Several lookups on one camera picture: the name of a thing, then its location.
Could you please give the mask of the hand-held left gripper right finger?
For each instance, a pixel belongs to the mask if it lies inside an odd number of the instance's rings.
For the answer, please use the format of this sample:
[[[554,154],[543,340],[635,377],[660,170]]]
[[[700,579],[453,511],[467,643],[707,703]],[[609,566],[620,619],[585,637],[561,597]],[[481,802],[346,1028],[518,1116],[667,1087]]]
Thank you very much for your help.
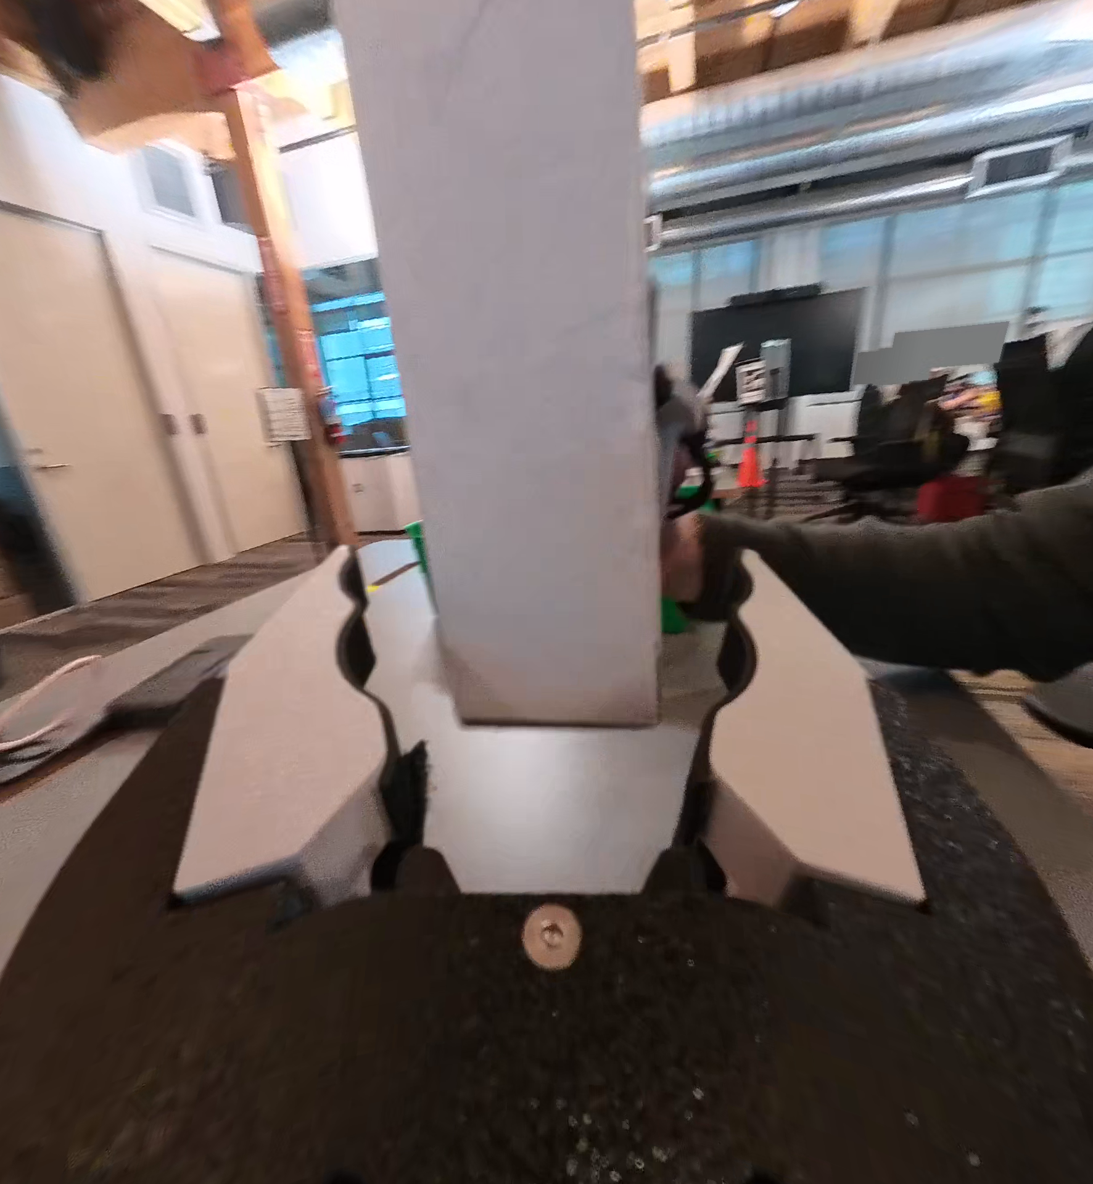
[[[694,762],[694,841],[723,893],[767,907],[808,881],[920,907],[910,839],[869,679],[755,552],[723,630],[724,694]]]

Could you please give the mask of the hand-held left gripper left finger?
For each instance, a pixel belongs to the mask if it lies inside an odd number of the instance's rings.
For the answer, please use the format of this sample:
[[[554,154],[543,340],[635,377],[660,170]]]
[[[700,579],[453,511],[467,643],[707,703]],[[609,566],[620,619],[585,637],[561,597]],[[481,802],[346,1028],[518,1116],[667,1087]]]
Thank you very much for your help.
[[[358,552],[304,578],[235,653],[171,885],[198,904],[271,883],[321,907],[371,890],[393,826],[388,709],[366,688],[376,654]]]

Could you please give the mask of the white cardboard mailer box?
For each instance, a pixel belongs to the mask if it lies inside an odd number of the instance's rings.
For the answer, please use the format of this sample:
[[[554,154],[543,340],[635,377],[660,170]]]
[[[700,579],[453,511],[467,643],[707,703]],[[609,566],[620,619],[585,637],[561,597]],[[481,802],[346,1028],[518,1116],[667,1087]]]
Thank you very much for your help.
[[[457,716],[657,720],[657,432],[625,1],[334,22]]]

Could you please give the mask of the person's right forearm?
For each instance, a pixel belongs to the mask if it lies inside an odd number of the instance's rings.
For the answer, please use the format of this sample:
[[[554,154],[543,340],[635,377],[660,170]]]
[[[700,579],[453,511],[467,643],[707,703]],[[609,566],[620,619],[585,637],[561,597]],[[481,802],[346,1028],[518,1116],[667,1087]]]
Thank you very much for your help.
[[[953,523],[697,521],[704,620],[742,599],[752,552],[857,657],[1037,682],[1093,663],[1093,466]]]

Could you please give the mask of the person's right hand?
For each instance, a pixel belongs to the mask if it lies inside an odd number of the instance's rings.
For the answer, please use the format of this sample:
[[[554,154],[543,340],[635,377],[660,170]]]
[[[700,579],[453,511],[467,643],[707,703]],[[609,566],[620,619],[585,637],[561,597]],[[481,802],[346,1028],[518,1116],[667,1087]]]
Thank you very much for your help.
[[[662,525],[662,594],[704,622],[725,621],[750,592],[742,553],[750,524],[720,513],[692,511]]]

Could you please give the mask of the grey sign stand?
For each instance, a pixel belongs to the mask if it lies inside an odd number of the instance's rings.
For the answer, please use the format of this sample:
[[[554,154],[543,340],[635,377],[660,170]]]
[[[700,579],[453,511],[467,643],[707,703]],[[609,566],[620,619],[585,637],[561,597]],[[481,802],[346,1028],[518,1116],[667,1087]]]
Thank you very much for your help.
[[[791,371],[792,340],[763,340],[756,357],[739,361],[734,368],[736,403],[740,407],[783,405],[789,397]]]

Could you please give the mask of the black power adapter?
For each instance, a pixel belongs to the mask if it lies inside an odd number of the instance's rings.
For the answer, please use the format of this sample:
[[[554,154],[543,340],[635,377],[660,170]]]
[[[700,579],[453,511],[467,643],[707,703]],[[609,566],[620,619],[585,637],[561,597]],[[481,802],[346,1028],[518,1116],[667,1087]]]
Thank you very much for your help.
[[[132,732],[165,727],[201,685],[224,675],[250,638],[249,634],[218,635],[169,662],[107,705],[102,730]]]

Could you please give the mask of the black office chair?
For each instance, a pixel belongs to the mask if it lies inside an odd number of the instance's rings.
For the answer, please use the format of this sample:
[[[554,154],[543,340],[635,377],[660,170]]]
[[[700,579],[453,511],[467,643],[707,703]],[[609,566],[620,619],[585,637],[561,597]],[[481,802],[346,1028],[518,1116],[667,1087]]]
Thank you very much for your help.
[[[839,502],[807,514],[807,524],[863,519],[905,524],[914,516],[920,489],[953,473],[971,447],[942,404],[948,376],[942,370],[904,383],[888,402],[879,387],[865,387],[847,437],[850,452],[814,466],[814,479],[835,486]]]

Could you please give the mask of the wooden pillar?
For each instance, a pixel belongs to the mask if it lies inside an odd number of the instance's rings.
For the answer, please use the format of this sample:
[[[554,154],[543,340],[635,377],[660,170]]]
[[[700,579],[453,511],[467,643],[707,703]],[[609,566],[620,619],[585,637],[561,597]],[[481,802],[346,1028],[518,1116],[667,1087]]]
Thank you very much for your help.
[[[264,303],[286,386],[302,391],[312,428],[309,440],[293,445],[308,519],[327,548],[354,546],[359,534],[340,472],[340,453],[329,447],[317,407],[318,394],[327,387],[325,376],[265,97],[256,83],[243,81],[217,99],[227,122],[239,198],[258,241]]]

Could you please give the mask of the red object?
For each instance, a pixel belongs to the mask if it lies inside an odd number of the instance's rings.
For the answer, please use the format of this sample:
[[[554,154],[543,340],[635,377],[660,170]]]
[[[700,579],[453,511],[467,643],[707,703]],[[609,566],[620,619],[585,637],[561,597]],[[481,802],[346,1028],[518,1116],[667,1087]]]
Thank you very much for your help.
[[[981,516],[988,503],[987,483],[973,474],[946,473],[925,481],[914,502],[919,525],[945,525]]]

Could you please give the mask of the white paper notice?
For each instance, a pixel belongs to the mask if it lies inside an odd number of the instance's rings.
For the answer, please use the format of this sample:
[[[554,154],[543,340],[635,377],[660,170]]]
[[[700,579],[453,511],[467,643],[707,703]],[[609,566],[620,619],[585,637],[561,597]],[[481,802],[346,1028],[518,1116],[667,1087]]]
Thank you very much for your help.
[[[312,437],[303,392],[295,387],[259,387],[255,391],[264,442],[279,446]]]

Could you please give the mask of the white door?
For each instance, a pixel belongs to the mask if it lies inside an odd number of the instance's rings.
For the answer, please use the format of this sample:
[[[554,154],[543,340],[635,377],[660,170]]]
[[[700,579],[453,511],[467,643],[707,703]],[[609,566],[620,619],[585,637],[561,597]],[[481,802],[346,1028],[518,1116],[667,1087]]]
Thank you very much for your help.
[[[251,277],[154,247],[153,273],[186,435],[198,445],[233,553],[302,534],[302,494],[287,445],[271,442],[259,392],[272,382]]]
[[[0,405],[79,600],[197,564],[98,231],[0,208]]]

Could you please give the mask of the silver ceiling duct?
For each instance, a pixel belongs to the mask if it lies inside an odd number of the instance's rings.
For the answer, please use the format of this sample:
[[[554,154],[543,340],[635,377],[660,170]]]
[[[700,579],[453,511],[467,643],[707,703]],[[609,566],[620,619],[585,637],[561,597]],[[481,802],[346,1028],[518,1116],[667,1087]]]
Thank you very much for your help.
[[[1059,138],[1090,123],[1093,79],[1087,77],[1027,95],[915,112],[898,122],[845,125],[830,135],[787,138],[660,167],[647,177],[645,208],[665,213],[777,183],[978,154],[1020,140]]]

